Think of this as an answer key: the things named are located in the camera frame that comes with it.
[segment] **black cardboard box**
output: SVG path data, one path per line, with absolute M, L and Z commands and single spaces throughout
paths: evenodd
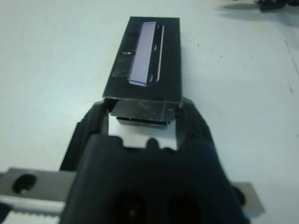
M 179 18 L 130 18 L 103 98 L 121 123 L 175 119 L 182 102 Z

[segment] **black object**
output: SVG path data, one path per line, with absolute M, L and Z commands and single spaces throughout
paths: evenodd
M 178 151 L 160 149 L 155 139 L 145 149 L 124 147 L 121 138 L 103 134 L 108 107 L 97 103 L 84 118 L 94 128 L 76 127 L 85 137 L 74 145 L 73 136 L 63 162 L 78 174 L 61 224 L 247 223 L 192 101 L 177 111 Z
M 174 120 L 182 104 L 180 46 L 179 18 L 130 17 L 103 93 L 110 114 L 134 125 Z
M 282 9 L 286 5 L 299 6 L 298 0 L 258 0 L 256 2 L 260 5 L 261 11 L 271 11 L 275 9 Z
M 0 223 L 4 222 L 10 211 L 11 208 L 9 206 L 0 203 Z

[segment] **white surface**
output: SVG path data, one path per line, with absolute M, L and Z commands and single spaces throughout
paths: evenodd
M 184 96 L 229 178 L 258 191 L 267 211 L 253 223 L 298 223 L 298 12 L 262 14 L 250 0 L 1 0 L 0 172 L 58 170 L 76 123 L 101 100 L 129 16 L 180 17 Z M 126 145 L 149 135 L 175 145 L 174 125 L 110 127 Z M 5 223 L 56 221 L 10 214 Z

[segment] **round hole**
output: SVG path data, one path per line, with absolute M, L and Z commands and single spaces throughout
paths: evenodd
M 114 215 L 117 224 L 141 224 L 146 216 L 146 202 L 137 193 L 124 193 L 116 200 Z
M 237 196 L 238 202 L 241 206 L 243 206 L 246 203 L 244 194 L 236 187 L 233 187 L 233 189 L 235 191 L 235 195 Z
M 30 191 L 36 183 L 36 176 L 24 174 L 20 176 L 13 185 L 13 190 L 17 194 L 25 194 Z

